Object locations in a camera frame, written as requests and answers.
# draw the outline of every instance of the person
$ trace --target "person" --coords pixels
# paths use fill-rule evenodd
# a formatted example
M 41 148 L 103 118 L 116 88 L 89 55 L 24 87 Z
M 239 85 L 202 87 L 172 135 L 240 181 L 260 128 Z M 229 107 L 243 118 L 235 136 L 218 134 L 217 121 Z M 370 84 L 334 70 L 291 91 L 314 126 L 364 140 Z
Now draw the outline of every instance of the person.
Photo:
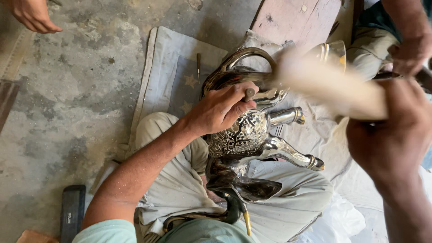
M 394 79 L 383 81 L 382 86 L 387 97 L 388 120 L 371 126 L 351 119 L 346 131 L 349 150 L 384 199 L 390 242 L 432 242 L 432 207 L 418 173 L 432 142 L 432 105 L 415 81 Z M 215 206 L 207 198 L 199 176 L 205 167 L 202 161 L 207 157 L 200 136 L 229 128 L 240 114 L 256 106 L 254 101 L 241 101 L 247 88 L 258 90 L 247 82 L 211 91 L 181 119 L 161 112 L 145 117 L 137 129 L 137 145 L 143 147 L 103 182 L 87 209 L 83 230 L 73 242 L 136 242 L 133 215 L 142 201 L 149 207 L 140 217 L 149 224 L 153 220 L 153 229 L 160 215 Z M 251 165 L 254 167 L 251 171 L 255 172 L 248 176 L 283 184 L 283 192 L 275 198 L 248 205 L 251 237 L 241 220 L 231 225 L 195 219 L 162 237 L 151 234 L 144 240 L 287 242 L 323 211 L 333 191 L 320 173 L 291 163 L 283 165 L 292 167 L 266 170 L 260 169 L 259 164 Z
M 241 101 L 247 88 L 258 91 L 252 82 L 210 91 L 181 119 L 162 112 L 143 118 L 136 138 L 141 149 L 103 182 L 74 242 L 135 242 L 137 204 L 145 242 L 287 242 L 314 222 L 331 199 L 332 184 L 319 172 L 263 161 L 251 163 L 248 177 L 278 181 L 283 188 L 266 202 L 248 205 L 251 237 L 243 221 L 231 225 L 210 219 L 182 223 L 163 235 L 168 216 L 225 211 L 203 186 L 208 146 L 201 136 L 228 129 L 256 106 L 253 100 Z M 275 164 L 278 170 L 268 169 Z
M 390 71 L 415 75 L 432 56 L 431 17 L 432 0 L 378 1 L 360 14 L 347 62 L 365 80 L 391 63 Z

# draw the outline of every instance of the forearm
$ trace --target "forearm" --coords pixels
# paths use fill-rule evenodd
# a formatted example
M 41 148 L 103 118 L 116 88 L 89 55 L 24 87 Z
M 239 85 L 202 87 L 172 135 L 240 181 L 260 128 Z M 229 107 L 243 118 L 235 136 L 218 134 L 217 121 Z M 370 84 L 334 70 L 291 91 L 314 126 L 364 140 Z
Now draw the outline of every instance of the forearm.
M 197 136 L 180 119 L 121 164 L 101 185 L 89 205 L 83 229 L 109 219 L 133 221 L 138 201 L 162 168 Z
M 413 182 L 396 183 L 398 185 L 379 189 L 390 242 L 432 242 L 432 207 L 423 192 L 420 177 Z
M 420 0 L 381 0 L 381 2 L 404 39 L 432 33 Z

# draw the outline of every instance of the beige trousers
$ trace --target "beige trousers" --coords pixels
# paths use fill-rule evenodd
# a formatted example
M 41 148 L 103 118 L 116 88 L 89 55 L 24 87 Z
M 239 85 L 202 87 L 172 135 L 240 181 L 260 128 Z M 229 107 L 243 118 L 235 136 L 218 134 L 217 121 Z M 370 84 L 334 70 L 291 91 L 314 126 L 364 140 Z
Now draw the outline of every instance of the beige trousers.
M 382 65 L 392 62 L 387 49 L 395 44 L 399 44 L 398 40 L 386 30 L 357 27 L 355 40 L 346 50 L 346 60 L 365 80 L 370 80 Z
M 153 141 L 177 120 L 162 112 L 143 118 L 137 128 L 137 149 Z M 207 197 L 200 178 L 207 158 L 207 144 L 197 138 L 162 169 L 138 204 L 145 242 L 155 242 L 164 234 L 162 224 L 169 216 L 224 211 Z M 289 162 L 252 161 L 248 176 L 283 185 L 270 200 L 247 206 L 255 242 L 287 242 L 325 209 L 333 194 L 332 184 L 320 173 Z

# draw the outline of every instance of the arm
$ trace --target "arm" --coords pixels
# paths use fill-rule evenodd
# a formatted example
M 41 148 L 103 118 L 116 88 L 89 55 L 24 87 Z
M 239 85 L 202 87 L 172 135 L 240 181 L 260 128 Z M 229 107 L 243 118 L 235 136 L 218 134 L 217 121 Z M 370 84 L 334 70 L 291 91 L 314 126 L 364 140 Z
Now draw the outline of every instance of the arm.
M 29 30 L 41 34 L 63 31 L 53 24 L 48 15 L 46 0 L 0 0 L 8 6 L 15 18 Z
M 415 81 L 383 86 L 389 119 L 375 127 L 350 119 L 349 151 L 383 197 L 390 242 L 432 242 L 432 207 L 418 173 L 432 141 L 432 105 Z
M 386 12 L 402 34 L 399 48 L 389 50 L 393 71 L 412 76 L 432 56 L 432 29 L 420 0 L 381 0 Z
M 186 116 L 121 164 L 101 185 L 90 203 L 82 229 L 110 219 L 133 223 L 138 201 L 162 168 L 199 136 L 228 129 L 254 101 L 240 101 L 252 82 L 210 91 Z

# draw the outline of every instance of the light green t-shirt sleeve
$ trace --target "light green t-shirt sleeve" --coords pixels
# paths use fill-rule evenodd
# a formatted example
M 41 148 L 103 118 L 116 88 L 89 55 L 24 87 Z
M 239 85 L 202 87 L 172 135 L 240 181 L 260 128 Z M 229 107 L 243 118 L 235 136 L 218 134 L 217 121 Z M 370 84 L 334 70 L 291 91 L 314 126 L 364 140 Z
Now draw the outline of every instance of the light green t-shirt sleeve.
M 122 219 L 94 224 L 75 236 L 72 243 L 137 243 L 135 227 Z
M 227 224 L 214 219 L 194 219 L 172 229 L 157 243 L 255 243 L 240 222 Z

